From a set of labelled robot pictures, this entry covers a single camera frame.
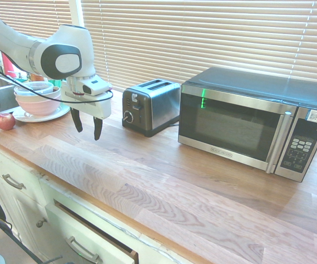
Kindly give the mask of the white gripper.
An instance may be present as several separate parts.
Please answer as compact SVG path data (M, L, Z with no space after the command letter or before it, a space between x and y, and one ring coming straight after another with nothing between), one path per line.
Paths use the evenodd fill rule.
M80 112L93 116L94 139L99 140L103 119L111 114L110 100L112 98L111 84L98 75L78 78L68 77L62 82L61 99L71 107L71 117L76 130L82 132Z

